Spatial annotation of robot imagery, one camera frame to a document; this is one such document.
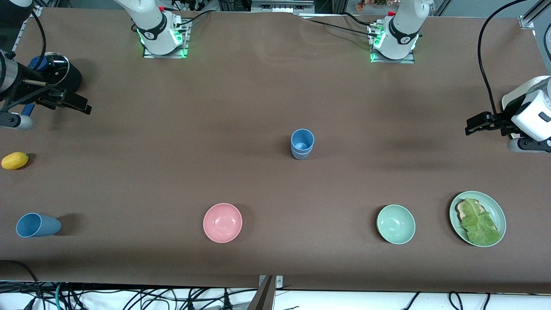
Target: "pink bowl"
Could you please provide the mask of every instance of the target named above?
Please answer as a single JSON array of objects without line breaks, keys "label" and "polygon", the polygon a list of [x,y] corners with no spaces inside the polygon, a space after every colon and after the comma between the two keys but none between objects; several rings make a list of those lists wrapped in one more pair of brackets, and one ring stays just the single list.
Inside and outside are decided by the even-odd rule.
[{"label": "pink bowl", "polygon": [[210,240],[218,243],[235,239],[242,225],[241,213],[231,204],[217,204],[210,207],[203,219],[205,234]]}]

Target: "green bowl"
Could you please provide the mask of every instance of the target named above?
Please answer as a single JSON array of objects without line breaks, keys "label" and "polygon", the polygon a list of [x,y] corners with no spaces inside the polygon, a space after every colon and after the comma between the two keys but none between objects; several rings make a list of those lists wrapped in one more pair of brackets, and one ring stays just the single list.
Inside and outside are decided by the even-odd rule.
[{"label": "green bowl", "polygon": [[[490,218],[494,222],[495,227],[498,229],[498,232],[500,233],[501,237],[499,240],[497,240],[495,243],[490,245],[477,245],[469,241],[467,238],[467,232],[461,226],[461,222],[459,221],[459,215],[457,214],[457,204],[459,204],[462,200],[465,200],[466,198],[472,198],[476,199],[480,202],[480,205],[486,209],[488,213],[490,213]],[[461,194],[457,195],[453,201],[451,202],[450,206],[450,222],[451,226],[455,230],[455,232],[461,237],[461,239],[465,240],[468,244],[474,245],[475,247],[481,247],[481,248],[487,248],[491,247],[493,245],[498,244],[505,235],[505,229],[507,228],[507,222],[505,221],[505,214],[503,214],[503,210],[499,206],[499,204],[490,196],[481,193],[479,191],[464,191]]]},{"label": "green bowl", "polygon": [[415,219],[400,205],[384,207],[377,216],[377,230],[390,243],[404,244],[415,234]]}]

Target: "lettuce leaf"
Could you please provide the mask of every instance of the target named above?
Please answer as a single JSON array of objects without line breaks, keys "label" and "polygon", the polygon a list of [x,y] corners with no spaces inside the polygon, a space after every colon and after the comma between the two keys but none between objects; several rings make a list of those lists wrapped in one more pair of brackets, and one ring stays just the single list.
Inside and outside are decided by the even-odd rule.
[{"label": "lettuce leaf", "polygon": [[481,212],[475,199],[467,198],[463,204],[465,217],[461,225],[467,231],[467,238],[476,245],[496,243],[501,234],[495,230],[494,222],[487,211]]}]

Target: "tipped over blue cup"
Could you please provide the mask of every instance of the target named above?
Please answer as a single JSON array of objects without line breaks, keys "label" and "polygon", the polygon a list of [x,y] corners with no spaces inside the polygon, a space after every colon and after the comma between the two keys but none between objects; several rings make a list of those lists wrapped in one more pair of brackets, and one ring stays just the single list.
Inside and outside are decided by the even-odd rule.
[{"label": "tipped over blue cup", "polygon": [[60,230],[61,222],[58,219],[38,213],[25,214],[15,227],[17,235],[22,238],[50,236]]},{"label": "tipped over blue cup", "polygon": [[302,160],[310,155],[314,147],[314,135],[308,129],[298,129],[291,135],[291,153],[293,157]]}]

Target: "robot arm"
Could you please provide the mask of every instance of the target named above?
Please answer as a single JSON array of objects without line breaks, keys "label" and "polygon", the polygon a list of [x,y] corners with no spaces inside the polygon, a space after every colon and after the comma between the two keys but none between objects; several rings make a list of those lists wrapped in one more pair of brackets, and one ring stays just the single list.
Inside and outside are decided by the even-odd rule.
[{"label": "robot arm", "polygon": [[419,30],[429,15],[428,0],[404,0],[394,16],[387,16],[377,23],[382,25],[381,39],[374,48],[389,59],[399,60],[415,48]]},{"label": "robot arm", "polygon": [[[32,4],[32,0],[0,0],[0,25],[21,27],[33,10]],[[15,53],[0,49],[1,127],[31,128],[33,120],[29,115],[34,107],[32,103],[50,109],[68,107],[90,114],[88,100],[74,93],[80,86],[80,72],[64,56],[57,53],[46,55],[40,65],[35,60],[32,66],[27,67],[13,59]],[[70,78],[60,81],[69,74]],[[27,105],[21,114],[9,112],[20,104]]]},{"label": "robot arm", "polygon": [[551,77],[536,77],[503,96],[503,112],[482,112],[467,120],[465,133],[500,130],[512,135],[508,148],[519,153],[551,153]]},{"label": "robot arm", "polygon": [[175,36],[181,17],[162,12],[155,0],[114,0],[120,4],[136,24],[142,43],[151,53],[166,55],[182,44]]}]

